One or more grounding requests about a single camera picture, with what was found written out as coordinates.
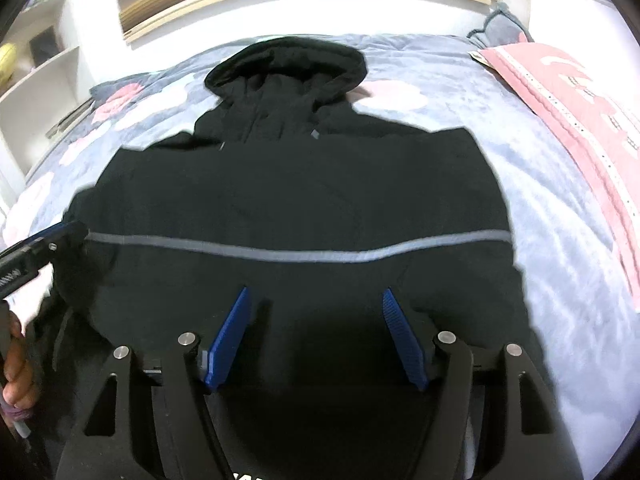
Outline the left hand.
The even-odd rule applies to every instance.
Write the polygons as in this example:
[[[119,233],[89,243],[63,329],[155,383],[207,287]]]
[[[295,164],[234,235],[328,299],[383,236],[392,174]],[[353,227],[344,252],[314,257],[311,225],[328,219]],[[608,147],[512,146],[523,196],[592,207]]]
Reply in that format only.
[[[40,398],[40,387],[28,357],[21,321],[12,311],[9,312],[9,330],[11,340],[2,370],[6,385],[2,388],[1,411],[3,418],[12,424],[29,418]]]

